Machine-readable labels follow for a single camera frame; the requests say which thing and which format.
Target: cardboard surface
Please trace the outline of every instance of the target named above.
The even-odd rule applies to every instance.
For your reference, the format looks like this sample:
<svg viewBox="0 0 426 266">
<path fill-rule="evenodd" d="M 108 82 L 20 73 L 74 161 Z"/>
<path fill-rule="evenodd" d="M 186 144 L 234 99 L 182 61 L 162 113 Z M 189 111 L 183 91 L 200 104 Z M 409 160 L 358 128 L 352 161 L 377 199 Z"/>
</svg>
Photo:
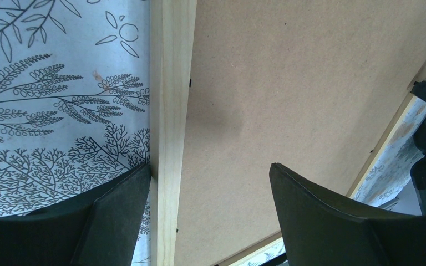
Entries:
<svg viewBox="0 0 426 266">
<path fill-rule="evenodd" d="M 426 60 L 426 1 L 199 0 L 175 265 L 280 230 L 280 162 L 345 194 Z"/>
</svg>

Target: fern drawing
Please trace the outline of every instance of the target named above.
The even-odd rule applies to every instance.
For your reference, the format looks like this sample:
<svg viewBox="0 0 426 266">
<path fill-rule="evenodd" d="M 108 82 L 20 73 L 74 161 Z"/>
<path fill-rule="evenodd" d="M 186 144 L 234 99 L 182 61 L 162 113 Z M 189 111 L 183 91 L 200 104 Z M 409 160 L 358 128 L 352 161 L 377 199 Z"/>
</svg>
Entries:
<svg viewBox="0 0 426 266">
<path fill-rule="evenodd" d="M 149 105 L 149 88 L 133 90 L 143 86 L 140 78 L 131 74 L 108 76 L 100 79 L 98 87 L 101 90 L 98 93 L 74 95 L 69 93 L 68 83 L 83 77 L 60 74 L 64 64 L 31 70 L 34 65 L 50 57 L 49 54 L 35 55 L 0 70 L 0 104 L 44 100 L 51 101 L 53 104 L 48 106 L 54 108 L 32 114 L 24 110 L 0 108 L 0 143 L 4 142 L 4 135 L 42 136 L 52 133 L 52 129 L 43 127 L 64 119 L 58 111 L 83 124 L 109 124 L 111 117 L 123 115 L 122 107 L 146 112 L 139 106 Z M 25 72 L 28 72 L 29 81 L 21 78 Z"/>
<path fill-rule="evenodd" d="M 27 213 L 74 197 L 149 162 L 149 129 L 129 135 L 123 125 L 109 124 L 103 137 L 103 143 L 80 137 L 68 152 L 0 151 L 0 216 Z M 148 233 L 149 223 L 145 217 L 142 233 Z"/>
<path fill-rule="evenodd" d="M 0 50 L 9 63 L 13 57 L 10 38 L 15 38 L 21 44 L 25 43 L 29 48 L 36 39 L 47 43 L 48 34 L 44 26 L 50 27 L 47 23 L 50 21 L 52 27 L 57 27 L 66 34 L 64 25 L 51 16 L 57 2 L 74 15 L 81 17 L 69 0 L 0 1 Z"/>
</svg>

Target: wooden edge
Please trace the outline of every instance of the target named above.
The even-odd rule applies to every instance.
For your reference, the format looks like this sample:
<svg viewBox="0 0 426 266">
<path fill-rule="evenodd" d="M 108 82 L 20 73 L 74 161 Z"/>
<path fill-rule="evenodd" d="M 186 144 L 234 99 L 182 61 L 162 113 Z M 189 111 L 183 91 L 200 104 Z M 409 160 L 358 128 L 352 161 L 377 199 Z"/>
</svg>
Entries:
<svg viewBox="0 0 426 266">
<path fill-rule="evenodd" d="M 409 85 L 408 91 L 411 91 L 415 81 L 422 81 L 422 80 L 426 80 L 426 61 L 422 65 L 419 72 L 415 75 L 411 84 Z M 396 111 L 396 114 L 391 119 L 391 122 L 389 122 L 388 127 L 385 129 L 383 135 L 381 136 L 375 148 L 373 149 L 373 152 L 370 154 L 370 157 L 363 165 L 362 169 L 360 170 L 360 173 L 358 173 L 357 178 L 355 179 L 355 181 L 353 182 L 352 186 L 350 187 L 349 191 L 346 194 L 347 197 L 353 198 L 355 194 L 357 193 L 358 189 L 362 186 L 363 181 L 368 176 L 368 173 L 373 168 L 375 163 L 378 161 L 378 158 L 380 157 L 381 153 L 384 151 L 384 149 L 388 145 L 391 138 L 394 136 L 394 133 L 396 132 L 398 127 L 401 125 L 402 120 L 404 119 L 408 111 L 411 109 L 411 107 L 414 105 L 415 99 L 416 97 L 412 93 L 408 92 L 407 96 L 404 98 L 403 102 L 401 103 L 399 109 Z"/>
<path fill-rule="evenodd" d="M 174 265 L 196 0 L 151 1 L 151 265 Z"/>
<path fill-rule="evenodd" d="M 245 263 L 248 260 L 252 259 L 253 257 L 267 251 L 269 248 L 279 244 L 280 242 L 283 242 L 283 238 L 282 238 L 282 233 L 278 232 L 244 249 L 243 251 L 223 260 L 222 262 L 218 263 L 216 266 L 228 266 L 228 265 L 239 266 L 242 263 Z"/>
</svg>

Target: patterned tablecloth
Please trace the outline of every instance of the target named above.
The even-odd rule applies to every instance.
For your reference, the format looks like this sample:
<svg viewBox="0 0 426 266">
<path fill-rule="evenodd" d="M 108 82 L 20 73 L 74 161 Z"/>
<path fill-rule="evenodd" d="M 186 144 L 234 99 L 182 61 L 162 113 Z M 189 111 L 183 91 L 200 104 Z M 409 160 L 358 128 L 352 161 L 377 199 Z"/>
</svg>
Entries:
<svg viewBox="0 0 426 266">
<path fill-rule="evenodd" d="M 0 217 L 147 163 L 148 109 L 148 1 L 0 0 Z"/>
</svg>

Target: brown board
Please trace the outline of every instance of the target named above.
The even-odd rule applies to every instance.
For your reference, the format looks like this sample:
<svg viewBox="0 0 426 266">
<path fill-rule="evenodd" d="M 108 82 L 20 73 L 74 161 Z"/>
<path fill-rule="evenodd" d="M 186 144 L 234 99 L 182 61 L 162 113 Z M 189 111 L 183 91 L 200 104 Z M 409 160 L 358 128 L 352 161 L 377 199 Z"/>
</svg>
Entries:
<svg viewBox="0 0 426 266">
<path fill-rule="evenodd" d="M 426 60 L 426 1 L 198 0 L 175 265 L 280 230 L 280 162 L 345 194 Z"/>
</svg>

